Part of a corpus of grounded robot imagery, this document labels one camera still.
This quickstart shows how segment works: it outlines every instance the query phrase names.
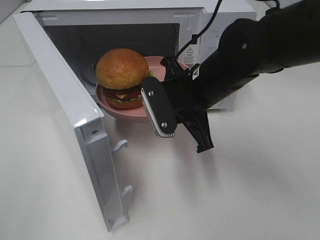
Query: white microwave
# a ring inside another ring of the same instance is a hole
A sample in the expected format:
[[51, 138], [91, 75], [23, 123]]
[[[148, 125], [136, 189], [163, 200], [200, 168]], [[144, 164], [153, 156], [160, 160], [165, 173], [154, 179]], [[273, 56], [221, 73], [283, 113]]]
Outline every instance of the white microwave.
[[[207, 24], [217, 0], [33, 0], [14, 16], [52, 116], [85, 161], [108, 231], [128, 218], [132, 186], [118, 187], [104, 113], [96, 104], [95, 64], [108, 50], [130, 48], [144, 56], [172, 56]], [[256, 19], [246, 0], [226, 0], [210, 28], [180, 56], [188, 67], [218, 47], [239, 18]], [[214, 108], [233, 105], [231, 95]]]

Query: black cable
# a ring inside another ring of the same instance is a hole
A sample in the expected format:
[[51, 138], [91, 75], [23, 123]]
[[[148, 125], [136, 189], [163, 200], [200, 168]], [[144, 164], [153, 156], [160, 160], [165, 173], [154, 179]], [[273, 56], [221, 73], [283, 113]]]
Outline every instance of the black cable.
[[276, 8], [277, 9], [280, 9], [280, 2], [279, 2], [279, 0], [256, 0], [256, 1], [259, 1], [259, 2], [269, 2], [269, 1], [273, 1], [273, 2], [275, 2], [275, 4], [276, 4]]
[[198, 38], [200, 38], [201, 35], [204, 34], [204, 32], [210, 27], [210, 25], [213, 23], [213, 21], [214, 21], [215, 18], [216, 18], [216, 15], [217, 15], [217, 13], [218, 13], [218, 10], [219, 10], [219, 7], [220, 7], [222, 1], [223, 1], [223, 0], [218, 0], [218, 2], [216, 3], [215, 9], [214, 9], [214, 11], [213, 11], [213, 14], [212, 14], [209, 22], [207, 23], [207, 25], [206, 25], [195, 37], [193, 37], [190, 41], [188, 41], [188, 42], [177, 52], [177, 54], [174, 56], [174, 59], [173, 59], [172, 63], [178, 59], [179, 55], [180, 55], [184, 50], [186, 50], [186, 48], [187, 48], [193, 41], [196, 41]]

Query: plate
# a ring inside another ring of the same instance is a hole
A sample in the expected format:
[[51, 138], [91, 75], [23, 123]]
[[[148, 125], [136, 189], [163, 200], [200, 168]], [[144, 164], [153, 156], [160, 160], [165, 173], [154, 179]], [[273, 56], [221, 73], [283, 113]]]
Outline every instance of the plate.
[[[164, 58], [163, 56], [146, 56], [144, 57], [149, 65], [149, 70], [151, 70], [155, 77], [159, 81], [163, 81], [166, 75], [166, 68], [160, 64], [160, 61]], [[188, 68], [182, 62], [179, 62], [183, 69]], [[111, 116], [126, 120], [134, 123], [148, 123], [149, 119], [146, 114], [145, 108], [143, 106], [139, 106], [132, 109], [115, 109], [111, 107], [105, 97], [102, 94], [102, 86], [97, 83], [95, 87], [95, 95], [99, 101], [99, 104], [102, 109], [104, 109]]]

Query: microwave door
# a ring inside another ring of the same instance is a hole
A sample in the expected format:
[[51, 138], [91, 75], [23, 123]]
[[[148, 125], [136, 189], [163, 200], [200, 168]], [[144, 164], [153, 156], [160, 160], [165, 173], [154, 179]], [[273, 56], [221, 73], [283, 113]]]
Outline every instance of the microwave door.
[[126, 140], [110, 146], [103, 112], [30, 12], [14, 16], [41, 90], [52, 109], [65, 144], [81, 151], [106, 227], [111, 231], [127, 221], [112, 152]]

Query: toy hamburger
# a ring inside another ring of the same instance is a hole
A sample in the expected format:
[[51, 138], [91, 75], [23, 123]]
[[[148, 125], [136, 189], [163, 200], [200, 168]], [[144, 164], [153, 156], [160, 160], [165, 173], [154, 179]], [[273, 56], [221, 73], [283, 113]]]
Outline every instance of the toy hamburger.
[[102, 94], [115, 109], [133, 109], [142, 105], [142, 81], [149, 66], [138, 52], [116, 48], [105, 53], [96, 64], [95, 75]]

